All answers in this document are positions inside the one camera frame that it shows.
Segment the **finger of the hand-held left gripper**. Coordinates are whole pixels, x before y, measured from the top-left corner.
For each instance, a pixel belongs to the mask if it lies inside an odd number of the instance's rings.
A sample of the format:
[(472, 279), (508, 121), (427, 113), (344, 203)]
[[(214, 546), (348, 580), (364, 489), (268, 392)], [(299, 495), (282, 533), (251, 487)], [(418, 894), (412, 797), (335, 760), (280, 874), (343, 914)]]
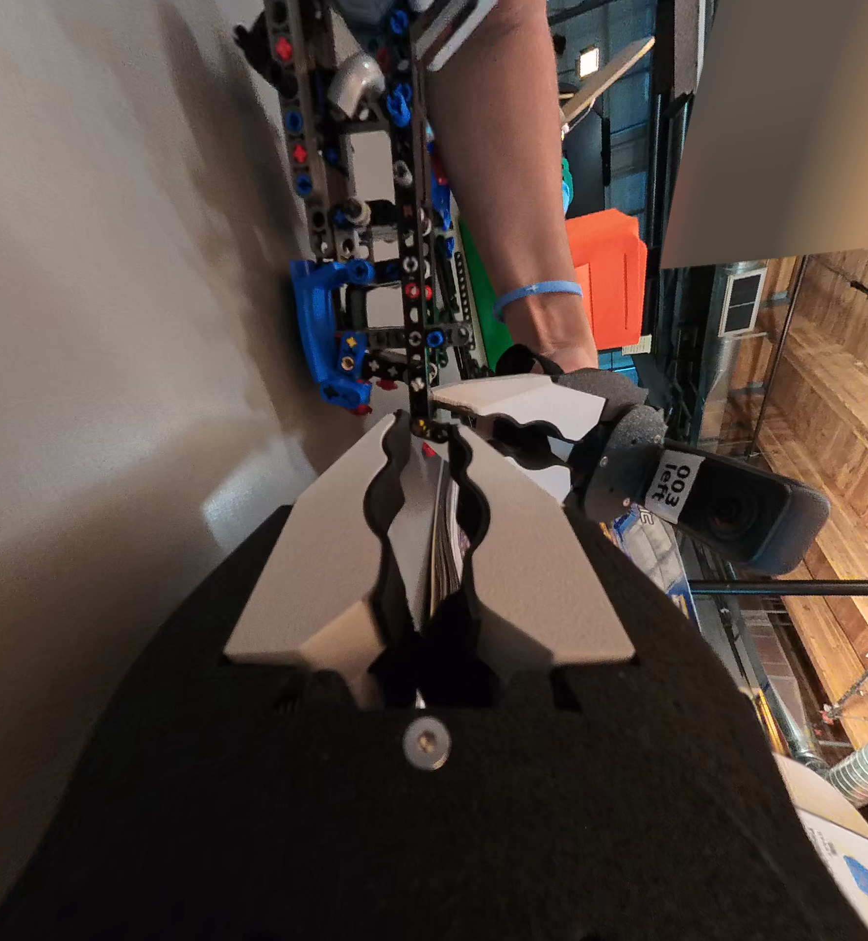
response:
[(602, 421), (606, 399), (526, 373), (463, 381), (435, 388), (433, 405), (474, 419), (502, 419), (520, 428), (535, 426), (549, 437), (575, 443)]
[(571, 490), (571, 472), (544, 435), (489, 435), (487, 442), (532, 483), (564, 504)]

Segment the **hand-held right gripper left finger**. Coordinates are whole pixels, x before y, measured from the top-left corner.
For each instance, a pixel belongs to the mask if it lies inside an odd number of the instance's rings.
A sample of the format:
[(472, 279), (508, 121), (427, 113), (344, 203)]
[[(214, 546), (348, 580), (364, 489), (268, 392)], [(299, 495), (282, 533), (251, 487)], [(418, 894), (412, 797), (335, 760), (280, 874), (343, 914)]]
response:
[(233, 663), (333, 672), (374, 709), (386, 665), (413, 630), (389, 533), (405, 503), (410, 419), (384, 417), (291, 508), (224, 655)]

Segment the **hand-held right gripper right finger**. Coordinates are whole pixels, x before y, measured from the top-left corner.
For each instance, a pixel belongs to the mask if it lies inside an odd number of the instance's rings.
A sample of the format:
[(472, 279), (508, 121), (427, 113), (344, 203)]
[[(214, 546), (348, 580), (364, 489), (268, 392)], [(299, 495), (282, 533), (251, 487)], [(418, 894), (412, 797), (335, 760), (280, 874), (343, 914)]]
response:
[(502, 681), (568, 665), (618, 665), (636, 650), (560, 502), (465, 426), (451, 475), (472, 501), (463, 585), (476, 655)]

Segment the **black blue toy truck chassis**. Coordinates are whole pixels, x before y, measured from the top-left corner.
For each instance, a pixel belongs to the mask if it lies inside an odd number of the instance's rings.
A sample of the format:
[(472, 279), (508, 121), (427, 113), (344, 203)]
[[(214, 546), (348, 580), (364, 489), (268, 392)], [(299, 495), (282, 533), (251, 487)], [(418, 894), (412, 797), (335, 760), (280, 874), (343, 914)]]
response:
[(428, 122), (428, 77), (494, 2), (265, 1), (233, 40), (279, 96), (310, 253), (290, 265), (321, 397), (357, 415), (407, 388), (413, 433), (443, 441), (449, 360), (490, 376), (455, 201)]

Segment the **person's left forearm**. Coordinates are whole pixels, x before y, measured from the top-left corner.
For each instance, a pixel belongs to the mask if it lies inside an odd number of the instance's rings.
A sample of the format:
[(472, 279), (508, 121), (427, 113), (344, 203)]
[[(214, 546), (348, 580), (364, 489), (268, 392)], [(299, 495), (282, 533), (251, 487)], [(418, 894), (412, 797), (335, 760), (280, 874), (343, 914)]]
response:
[(575, 283), (545, 2), (498, 2), (429, 78), (428, 115), (497, 299)]

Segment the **green plastic bin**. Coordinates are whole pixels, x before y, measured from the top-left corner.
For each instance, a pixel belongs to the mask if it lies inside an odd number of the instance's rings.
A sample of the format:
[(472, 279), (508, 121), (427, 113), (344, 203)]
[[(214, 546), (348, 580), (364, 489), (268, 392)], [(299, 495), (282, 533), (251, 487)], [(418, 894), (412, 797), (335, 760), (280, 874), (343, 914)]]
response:
[(487, 367), (495, 371), (499, 359), (512, 345), (511, 336), (507, 327), (494, 317), (493, 307), (497, 294), (487, 276), (473, 234), (464, 218), (459, 221), (459, 233), (467, 267), (468, 284), (475, 307), (475, 319), (482, 337), (482, 352)]

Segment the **blue wristband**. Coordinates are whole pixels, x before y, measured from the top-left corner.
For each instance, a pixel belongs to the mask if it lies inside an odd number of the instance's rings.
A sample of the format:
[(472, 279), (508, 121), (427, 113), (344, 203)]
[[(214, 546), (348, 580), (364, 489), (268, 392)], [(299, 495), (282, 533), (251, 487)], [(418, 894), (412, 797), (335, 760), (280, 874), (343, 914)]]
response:
[(506, 322), (506, 308), (521, 300), (531, 297), (543, 296), (576, 296), (582, 297), (581, 284), (574, 280), (543, 280), (531, 283), (498, 297), (492, 306), (492, 316), (498, 323)]

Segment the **orange plastic bin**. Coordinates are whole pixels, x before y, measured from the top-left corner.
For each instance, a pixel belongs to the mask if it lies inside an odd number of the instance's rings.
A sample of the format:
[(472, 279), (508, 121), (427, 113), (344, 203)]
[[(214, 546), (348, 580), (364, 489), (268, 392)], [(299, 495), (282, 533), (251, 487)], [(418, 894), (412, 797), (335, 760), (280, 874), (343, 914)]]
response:
[(648, 262), (638, 220), (606, 209), (569, 218), (566, 227), (596, 347), (635, 346), (642, 335)]

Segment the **black metal pole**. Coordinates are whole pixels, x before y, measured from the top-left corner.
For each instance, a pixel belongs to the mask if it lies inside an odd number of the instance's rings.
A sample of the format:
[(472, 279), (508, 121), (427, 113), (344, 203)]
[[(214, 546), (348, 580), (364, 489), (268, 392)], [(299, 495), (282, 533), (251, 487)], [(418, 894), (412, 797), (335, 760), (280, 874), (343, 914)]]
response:
[(868, 597), (868, 580), (691, 581), (692, 595)]

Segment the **tilted board on stand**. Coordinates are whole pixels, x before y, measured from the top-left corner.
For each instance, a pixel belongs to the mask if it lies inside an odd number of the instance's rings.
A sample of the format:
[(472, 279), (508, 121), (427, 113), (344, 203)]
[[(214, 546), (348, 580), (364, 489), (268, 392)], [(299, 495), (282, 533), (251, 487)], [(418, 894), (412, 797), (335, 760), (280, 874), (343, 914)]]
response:
[(585, 111), (590, 109), (595, 100), (600, 98), (620, 78), (625, 76), (655, 44), (655, 37), (650, 36), (621, 49), (603, 67), (587, 77), (581, 87), (559, 108), (562, 135), (566, 135), (571, 125), (577, 124)]

